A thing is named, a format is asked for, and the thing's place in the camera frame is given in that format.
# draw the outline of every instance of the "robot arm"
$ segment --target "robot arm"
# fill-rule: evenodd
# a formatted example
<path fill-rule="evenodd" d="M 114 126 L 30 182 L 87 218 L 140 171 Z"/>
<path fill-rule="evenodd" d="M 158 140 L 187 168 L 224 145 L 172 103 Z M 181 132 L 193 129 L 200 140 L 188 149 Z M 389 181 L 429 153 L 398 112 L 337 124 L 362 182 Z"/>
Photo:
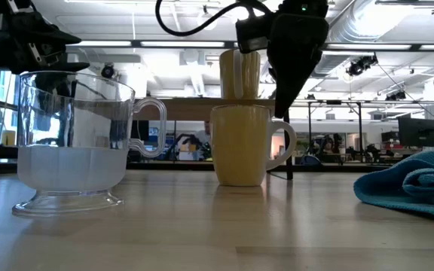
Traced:
<path fill-rule="evenodd" d="M 0 0 L 0 69 L 15 74 L 85 69 L 87 63 L 66 61 L 66 44 L 78 42 L 80 38 L 46 23 L 31 0 Z"/>
<path fill-rule="evenodd" d="M 237 43 L 241 53 L 267 49 L 272 68 L 270 74 L 276 80 L 275 116 L 281 118 L 294 102 L 306 80 L 321 60 L 321 46 L 327 39 L 329 24 L 326 0 L 283 0 L 278 11 L 271 12 L 258 0 L 239 0 L 223 8 L 202 26 L 187 32 L 176 32 L 166 27 L 160 18 L 157 0 L 157 21 L 167 33 L 175 36 L 193 35 L 236 7 L 253 8 L 264 12 L 257 17 L 249 12 L 249 18 L 237 21 Z"/>

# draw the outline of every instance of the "blue cloth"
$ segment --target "blue cloth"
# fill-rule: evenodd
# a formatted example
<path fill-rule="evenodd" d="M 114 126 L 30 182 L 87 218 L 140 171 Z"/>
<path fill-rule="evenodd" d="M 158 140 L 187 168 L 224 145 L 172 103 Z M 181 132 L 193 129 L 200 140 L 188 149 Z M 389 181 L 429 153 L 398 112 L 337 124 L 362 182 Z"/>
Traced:
<path fill-rule="evenodd" d="M 434 151 L 362 176 L 354 183 L 354 193 L 368 204 L 434 216 Z"/>

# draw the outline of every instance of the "table surface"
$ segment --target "table surface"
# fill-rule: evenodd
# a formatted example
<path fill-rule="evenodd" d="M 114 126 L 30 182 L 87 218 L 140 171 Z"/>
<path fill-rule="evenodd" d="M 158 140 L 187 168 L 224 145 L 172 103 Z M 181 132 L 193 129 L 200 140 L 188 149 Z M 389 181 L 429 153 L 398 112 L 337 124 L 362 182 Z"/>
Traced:
<path fill-rule="evenodd" d="M 0 270 L 434 270 L 434 221 L 362 204 L 359 176 L 219 187 L 214 172 L 128 171 L 123 206 L 19 218 L 34 191 L 1 175 Z"/>

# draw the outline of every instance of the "stacked yellow cup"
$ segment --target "stacked yellow cup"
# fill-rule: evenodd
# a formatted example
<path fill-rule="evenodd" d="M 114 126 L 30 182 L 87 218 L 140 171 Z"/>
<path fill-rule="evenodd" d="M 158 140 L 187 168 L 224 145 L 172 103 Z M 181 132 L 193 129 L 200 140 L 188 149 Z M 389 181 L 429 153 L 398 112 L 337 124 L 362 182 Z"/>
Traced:
<path fill-rule="evenodd" d="M 261 57 L 257 52 L 241 54 L 227 50 L 220 56 L 222 98 L 257 99 Z M 297 141 L 293 128 L 282 121 L 272 121 L 269 108 L 259 105 L 215 107 L 212 124 L 212 158 L 222 185 L 259 186 L 266 170 L 273 169 L 292 155 Z M 290 136 L 285 153 L 270 160 L 272 135 L 284 129 Z"/>

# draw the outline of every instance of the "mug handle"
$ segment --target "mug handle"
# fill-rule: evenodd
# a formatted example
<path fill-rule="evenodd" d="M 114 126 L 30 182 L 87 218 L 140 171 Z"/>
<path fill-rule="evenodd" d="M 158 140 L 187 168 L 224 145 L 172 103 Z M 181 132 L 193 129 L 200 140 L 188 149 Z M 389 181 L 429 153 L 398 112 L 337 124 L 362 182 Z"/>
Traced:
<path fill-rule="evenodd" d="M 266 164 L 265 164 L 265 168 L 266 170 L 270 170 L 273 169 L 275 167 L 277 167 L 278 165 L 284 163 L 284 161 L 286 161 L 289 157 L 291 157 L 292 152 L 295 149 L 295 145 L 297 143 L 298 138 L 295 135 L 295 131 L 294 129 L 291 127 L 291 125 L 289 125 L 288 123 L 285 123 L 283 121 L 272 121 L 270 123 L 270 127 L 268 130 L 268 135 L 269 135 L 269 141 L 272 142 L 272 135 L 278 130 L 278 129 L 284 129 L 288 134 L 289 134 L 289 146 L 286 149 L 286 152 L 279 156 L 277 159 L 275 160 L 267 160 Z"/>
<path fill-rule="evenodd" d="M 165 138 L 167 134 L 167 108 L 156 98 L 144 98 L 133 105 L 133 113 L 138 113 L 147 105 L 153 105 L 160 112 L 160 130 L 158 131 L 158 146 L 155 151 L 147 151 L 145 144 L 140 139 L 130 139 L 130 149 L 139 151 L 144 157 L 157 157 L 164 152 Z"/>
<path fill-rule="evenodd" d="M 244 97 L 242 85 L 242 54 L 239 50 L 234 50 L 234 95 L 236 99 Z"/>

